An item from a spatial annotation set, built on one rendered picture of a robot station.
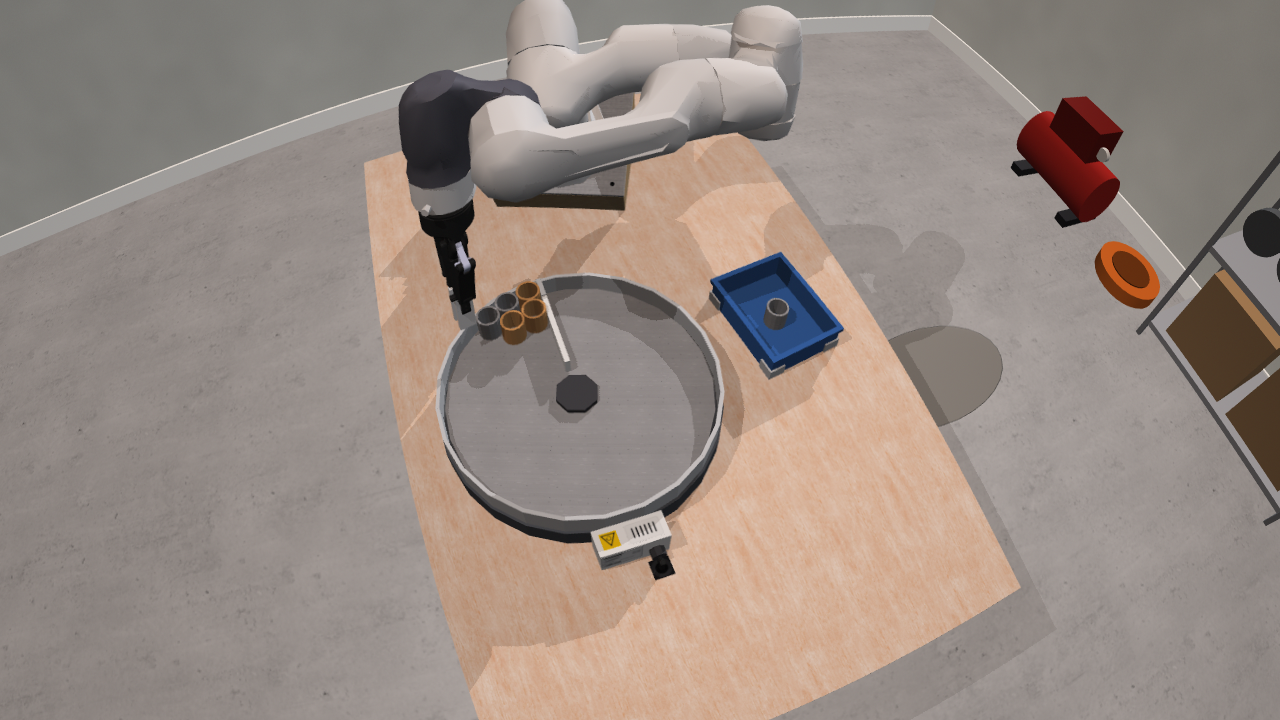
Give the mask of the blue plastic crate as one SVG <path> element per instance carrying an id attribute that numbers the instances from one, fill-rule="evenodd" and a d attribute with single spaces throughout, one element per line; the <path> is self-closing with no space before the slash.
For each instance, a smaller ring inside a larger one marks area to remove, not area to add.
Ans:
<path id="1" fill-rule="evenodd" d="M 782 252 L 718 275 L 710 284 L 710 302 L 730 322 L 768 380 L 838 345 L 844 325 Z M 780 331 L 769 329 L 763 319 L 771 299 L 788 304 L 788 316 Z"/>

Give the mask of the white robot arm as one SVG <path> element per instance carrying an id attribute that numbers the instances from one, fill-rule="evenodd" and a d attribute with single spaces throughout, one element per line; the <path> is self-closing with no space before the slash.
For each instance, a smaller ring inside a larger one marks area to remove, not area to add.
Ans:
<path id="1" fill-rule="evenodd" d="M 410 196 L 422 217 L 465 208 L 476 186 L 520 202 L 713 135 L 780 140 L 796 117 L 803 29 L 780 6 L 742 9 L 731 35 L 621 26 L 603 47 L 579 54 L 564 1 L 525 0 L 506 44 L 507 79 L 436 70 L 401 97 Z M 634 110 L 603 118 L 598 104 L 632 92 L 641 92 Z"/>

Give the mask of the bronze bushing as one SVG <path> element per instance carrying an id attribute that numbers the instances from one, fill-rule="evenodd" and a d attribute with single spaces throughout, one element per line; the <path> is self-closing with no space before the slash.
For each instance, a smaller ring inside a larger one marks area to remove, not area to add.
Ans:
<path id="1" fill-rule="evenodd" d="M 536 295 L 535 295 L 535 293 L 536 293 Z M 522 307 L 522 305 L 524 305 L 524 304 L 525 304 L 526 301 L 529 301 L 529 300 L 530 300 L 530 297 L 531 297 L 531 299 L 540 299 L 540 300 L 541 300 L 541 293 L 540 293 L 540 288 L 539 288 L 539 284 L 536 284 L 536 283 L 535 283 L 535 282 L 532 282 L 532 281 L 526 281 L 526 282 L 524 282 L 524 283 L 518 284 L 518 287 L 516 288 L 516 295 L 517 295 L 517 297 L 518 297 L 518 306 L 520 306 L 520 311 L 521 311 L 521 307 Z M 535 295 L 535 296 L 534 296 L 534 295 Z M 524 299 L 522 299 L 522 297 L 524 297 Z"/>
<path id="2" fill-rule="evenodd" d="M 522 323 L 521 323 L 522 322 Z M 516 328 L 512 328 L 516 327 Z M 512 329 L 509 329 L 512 328 Z M 526 340 L 527 331 L 522 313 L 511 310 L 500 316 L 500 331 L 508 345 L 520 345 Z"/>
<path id="3" fill-rule="evenodd" d="M 521 313 L 525 318 L 526 331 L 530 333 L 540 333 L 547 329 L 547 305 L 541 300 L 530 299 L 522 305 Z"/>

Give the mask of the grey round turning table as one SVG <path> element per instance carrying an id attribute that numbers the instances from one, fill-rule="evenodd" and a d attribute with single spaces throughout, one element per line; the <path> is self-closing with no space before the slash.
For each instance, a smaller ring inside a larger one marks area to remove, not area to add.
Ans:
<path id="1" fill-rule="evenodd" d="M 527 536 L 593 542 L 602 570 L 652 555 L 655 580 L 673 575 L 666 516 L 716 456 L 719 357 L 646 284 L 596 273 L 532 282 L 545 331 L 508 345 L 475 324 L 445 352 L 435 409 L 451 465 L 483 509 Z"/>

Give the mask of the grey metal bushing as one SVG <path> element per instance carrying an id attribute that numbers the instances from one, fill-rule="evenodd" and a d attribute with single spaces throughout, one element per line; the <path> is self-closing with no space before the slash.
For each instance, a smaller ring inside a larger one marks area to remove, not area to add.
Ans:
<path id="1" fill-rule="evenodd" d="M 769 329 L 772 331 L 782 329 L 785 327 L 787 316 L 788 316 L 788 304 L 783 299 L 771 299 L 768 301 L 763 319 Z"/>
<path id="2" fill-rule="evenodd" d="M 476 322 L 479 333 L 483 337 L 483 340 L 497 340 L 502 334 L 500 313 L 497 307 L 493 306 L 481 307 L 476 314 Z"/>
<path id="3" fill-rule="evenodd" d="M 515 306 L 515 307 L 513 307 L 513 306 Z M 500 295 L 499 295 L 499 296 L 497 296 L 497 299 L 495 299 L 495 307 L 497 307 L 497 309 L 499 310 L 499 313 L 500 313 L 500 316 L 502 316 L 502 315 L 503 315 L 504 313 L 508 313 L 508 311 L 511 311 L 511 310 L 517 310 L 517 311 L 520 311 L 520 306 L 518 306 L 518 297 L 517 297 L 517 295 L 515 295 L 515 293 L 511 293 L 511 292 L 504 292 L 504 293 L 500 293 Z M 508 309 L 508 310 L 503 310 L 503 309 Z"/>

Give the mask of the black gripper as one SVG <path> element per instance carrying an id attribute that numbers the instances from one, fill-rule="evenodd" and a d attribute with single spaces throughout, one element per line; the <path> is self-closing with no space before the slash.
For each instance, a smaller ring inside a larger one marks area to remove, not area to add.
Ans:
<path id="1" fill-rule="evenodd" d="M 474 222 L 474 199 L 465 208 L 445 215 L 422 217 L 419 211 L 419 219 L 422 231 L 436 241 L 436 254 L 442 275 L 447 281 L 454 322 L 458 320 L 460 331 L 465 331 L 477 324 L 474 310 L 476 261 L 468 258 L 468 236 L 465 232 Z"/>

